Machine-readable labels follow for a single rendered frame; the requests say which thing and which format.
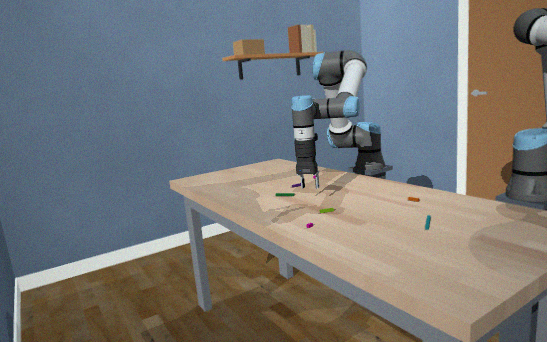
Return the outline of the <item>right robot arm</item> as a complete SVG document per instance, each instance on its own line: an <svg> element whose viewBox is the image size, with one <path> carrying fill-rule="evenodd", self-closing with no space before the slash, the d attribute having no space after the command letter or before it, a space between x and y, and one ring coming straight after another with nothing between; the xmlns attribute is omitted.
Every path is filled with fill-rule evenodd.
<svg viewBox="0 0 547 342"><path fill-rule="evenodd" d="M380 126L371 122L352 125L348 120L359 115L357 94L366 70L365 60L354 51L317 54L313 61L313 78L324 87L326 99L312 99L310 95L293 97L293 128L313 127L314 119L330 118L331 124L327 129L329 145L333 148L358 148L355 168L377 170L385 167Z"/></svg>

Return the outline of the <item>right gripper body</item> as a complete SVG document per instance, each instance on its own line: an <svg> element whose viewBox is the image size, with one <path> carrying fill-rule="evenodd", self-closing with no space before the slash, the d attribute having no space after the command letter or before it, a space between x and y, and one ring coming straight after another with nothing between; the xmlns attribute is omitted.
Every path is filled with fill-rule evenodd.
<svg viewBox="0 0 547 342"><path fill-rule="evenodd" d="M309 128L293 128L295 154L297 159L296 174L316 174L318 172L315 141L318 140L314 126Z"/></svg>

